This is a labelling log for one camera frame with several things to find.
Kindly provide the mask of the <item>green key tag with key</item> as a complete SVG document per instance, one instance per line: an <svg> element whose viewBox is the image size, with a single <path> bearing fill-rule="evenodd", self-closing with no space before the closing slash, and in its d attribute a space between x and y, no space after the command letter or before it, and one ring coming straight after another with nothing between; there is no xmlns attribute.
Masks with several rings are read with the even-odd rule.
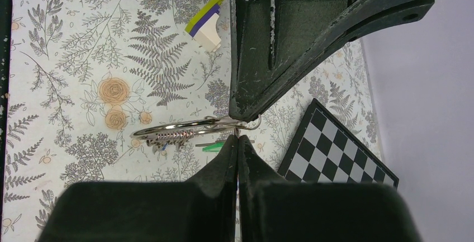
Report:
<svg viewBox="0 0 474 242"><path fill-rule="evenodd" d="M218 140L213 143L196 144L195 147L200 148L203 152L218 153L224 146L225 141Z"/></svg>

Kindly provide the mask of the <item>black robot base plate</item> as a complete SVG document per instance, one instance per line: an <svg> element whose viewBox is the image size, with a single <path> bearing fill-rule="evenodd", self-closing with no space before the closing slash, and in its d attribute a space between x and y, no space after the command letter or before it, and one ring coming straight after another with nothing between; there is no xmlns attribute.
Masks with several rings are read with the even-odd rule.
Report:
<svg viewBox="0 0 474 242"><path fill-rule="evenodd" d="M6 146L12 1L1 0L1 153L4 153Z"/></svg>

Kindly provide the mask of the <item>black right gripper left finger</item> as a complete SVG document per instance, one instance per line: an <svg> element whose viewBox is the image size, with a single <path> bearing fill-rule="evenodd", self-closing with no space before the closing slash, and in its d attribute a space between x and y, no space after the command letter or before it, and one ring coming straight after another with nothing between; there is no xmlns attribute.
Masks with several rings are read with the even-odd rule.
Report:
<svg viewBox="0 0 474 242"><path fill-rule="evenodd" d="M58 199L40 241L234 241L238 138L184 182L82 182Z"/></svg>

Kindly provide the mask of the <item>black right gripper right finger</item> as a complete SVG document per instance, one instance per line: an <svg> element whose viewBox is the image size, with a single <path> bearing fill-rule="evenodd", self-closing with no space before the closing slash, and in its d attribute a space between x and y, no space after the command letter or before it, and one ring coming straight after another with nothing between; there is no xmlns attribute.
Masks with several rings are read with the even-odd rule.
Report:
<svg viewBox="0 0 474 242"><path fill-rule="evenodd" d="M379 183L289 182L238 139L242 241L420 241L402 197Z"/></svg>

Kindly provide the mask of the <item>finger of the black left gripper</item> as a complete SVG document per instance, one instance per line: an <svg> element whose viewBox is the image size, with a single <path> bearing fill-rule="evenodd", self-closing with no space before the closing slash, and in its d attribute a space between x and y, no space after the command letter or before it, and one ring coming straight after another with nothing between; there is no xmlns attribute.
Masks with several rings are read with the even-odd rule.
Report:
<svg viewBox="0 0 474 242"><path fill-rule="evenodd" d="M389 27L421 20L435 0L354 0L330 25L321 42L343 34L347 42Z"/></svg>
<svg viewBox="0 0 474 242"><path fill-rule="evenodd" d="M346 44L323 33L354 0L230 0L229 116L253 121Z"/></svg>

